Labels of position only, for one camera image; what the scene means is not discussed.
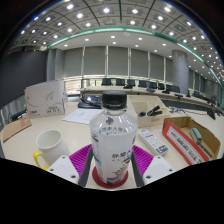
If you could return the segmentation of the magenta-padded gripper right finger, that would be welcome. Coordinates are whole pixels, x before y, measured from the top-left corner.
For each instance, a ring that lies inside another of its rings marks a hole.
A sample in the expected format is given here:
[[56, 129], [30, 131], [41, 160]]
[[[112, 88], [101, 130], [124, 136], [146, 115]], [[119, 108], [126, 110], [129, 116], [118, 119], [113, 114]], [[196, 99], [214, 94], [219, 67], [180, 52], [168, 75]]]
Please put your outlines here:
[[153, 156], [138, 146], [133, 147], [131, 161], [137, 187], [143, 187], [175, 172], [162, 156]]

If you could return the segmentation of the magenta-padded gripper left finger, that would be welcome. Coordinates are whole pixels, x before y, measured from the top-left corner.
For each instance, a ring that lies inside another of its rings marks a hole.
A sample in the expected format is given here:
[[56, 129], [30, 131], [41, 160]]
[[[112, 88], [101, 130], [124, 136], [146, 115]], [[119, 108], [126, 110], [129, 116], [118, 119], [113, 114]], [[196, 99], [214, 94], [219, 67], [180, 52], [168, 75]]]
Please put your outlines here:
[[47, 171], [67, 181], [85, 187], [93, 158], [92, 145], [89, 144], [71, 156], [59, 157]]

